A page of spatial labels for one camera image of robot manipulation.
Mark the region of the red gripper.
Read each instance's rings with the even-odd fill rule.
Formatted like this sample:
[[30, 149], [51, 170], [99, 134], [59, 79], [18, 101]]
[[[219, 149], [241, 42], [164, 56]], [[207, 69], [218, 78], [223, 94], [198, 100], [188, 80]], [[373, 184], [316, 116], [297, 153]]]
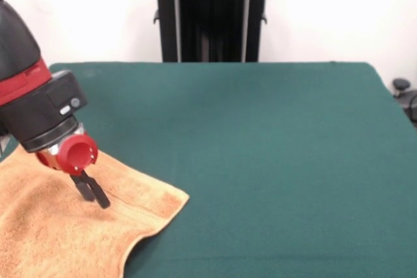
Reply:
[[57, 171], [70, 175], [84, 200], [92, 201], [93, 195], [101, 208], [109, 207], [109, 199], [99, 183], [84, 170], [96, 163], [97, 144], [87, 134], [72, 134], [59, 143], [35, 153], [38, 161]]

